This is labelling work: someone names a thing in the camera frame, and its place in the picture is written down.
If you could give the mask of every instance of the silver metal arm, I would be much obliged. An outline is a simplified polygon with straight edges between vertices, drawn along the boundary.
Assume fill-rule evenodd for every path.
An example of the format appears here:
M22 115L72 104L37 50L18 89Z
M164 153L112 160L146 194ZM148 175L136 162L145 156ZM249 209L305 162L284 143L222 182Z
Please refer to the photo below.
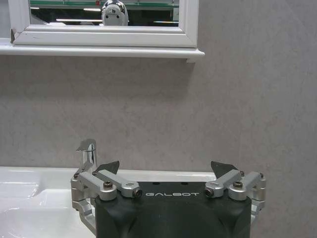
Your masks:
M233 200L243 201L247 197L251 199L251 223L253 223L265 206L264 175L251 172L244 176L244 172L231 170L215 181L206 182L205 194L209 198L222 197L225 189L228 189L228 195Z
M121 192L124 197L136 198L142 195L142 190L137 182L128 181L118 175L115 175L107 170L101 170L96 174L96 177L101 180L109 180L115 186L117 186L118 190Z
M222 197L223 191L227 189L233 182L241 179L239 170L231 170L224 174L216 181L206 182L205 194L207 197Z
M107 170L96 171L96 141L87 139L81 142L77 151L82 152L83 164L71 179L72 206L79 211L81 221L96 234L96 219L91 204L95 198L111 201L117 197L117 189L122 196L137 198L142 190L137 182L127 181Z

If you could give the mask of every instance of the bolt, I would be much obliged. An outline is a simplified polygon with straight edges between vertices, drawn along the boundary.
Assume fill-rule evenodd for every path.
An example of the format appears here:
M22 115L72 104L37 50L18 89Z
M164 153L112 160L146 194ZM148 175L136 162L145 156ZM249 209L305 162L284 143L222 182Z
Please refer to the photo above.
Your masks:
M138 198L138 197L141 197L142 196L142 190L140 189L136 189L135 191L133 191L133 197L134 198Z
M113 183L110 181L104 182L104 188L112 188Z
M213 196L213 190L210 188L205 189L205 195L206 197L212 197Z
M238 181L234 182L232 185L233 185L234 188L242 188L243 187L243 183L238 182Z

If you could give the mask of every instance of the white sink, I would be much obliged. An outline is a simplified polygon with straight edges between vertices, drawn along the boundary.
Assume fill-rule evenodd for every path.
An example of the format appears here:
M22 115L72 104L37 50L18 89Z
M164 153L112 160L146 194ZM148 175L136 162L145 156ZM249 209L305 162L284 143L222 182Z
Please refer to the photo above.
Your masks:
M77 169L0 167L0 238L93 238L71 207ZM134 181L211 181L214 173L119 170Z

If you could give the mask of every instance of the gray wall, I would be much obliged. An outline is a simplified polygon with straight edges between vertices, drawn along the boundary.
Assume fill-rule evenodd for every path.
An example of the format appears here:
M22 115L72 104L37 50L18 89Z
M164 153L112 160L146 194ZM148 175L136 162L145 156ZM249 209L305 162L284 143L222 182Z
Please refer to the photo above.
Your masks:
M316 238L314 0L202 0L196 65L178 59L0 57L3 166L78 167L81 139L123 169L268 178L255 238Z
M8 0L0 0L0 38L10 37L10 15Z

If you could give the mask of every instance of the chrome faucet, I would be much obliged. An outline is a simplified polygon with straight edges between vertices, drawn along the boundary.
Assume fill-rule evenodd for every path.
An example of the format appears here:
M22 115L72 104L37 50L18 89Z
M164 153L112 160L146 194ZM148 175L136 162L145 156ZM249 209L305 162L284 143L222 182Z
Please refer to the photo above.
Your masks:
M92 164L88 172L92 173L97 169L97 152L96 141L94 139L86 139L80 142L79 148L76 150L82 152L83 165L88 161Z

